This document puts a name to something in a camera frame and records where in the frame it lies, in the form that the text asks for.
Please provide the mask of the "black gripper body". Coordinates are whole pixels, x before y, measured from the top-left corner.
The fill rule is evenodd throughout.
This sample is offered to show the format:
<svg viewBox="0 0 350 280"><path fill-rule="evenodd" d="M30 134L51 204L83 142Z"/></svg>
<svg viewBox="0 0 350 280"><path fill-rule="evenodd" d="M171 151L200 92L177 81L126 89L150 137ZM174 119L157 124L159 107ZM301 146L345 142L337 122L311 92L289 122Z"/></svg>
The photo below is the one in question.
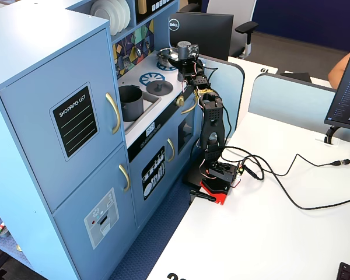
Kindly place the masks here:
<svg viewBox="0 0 350 280"><path fill-rule="evenodd" d="M187 79L188 76L204 74L204 65L200 59L182 59L178 65L177 79Z"/></svg>

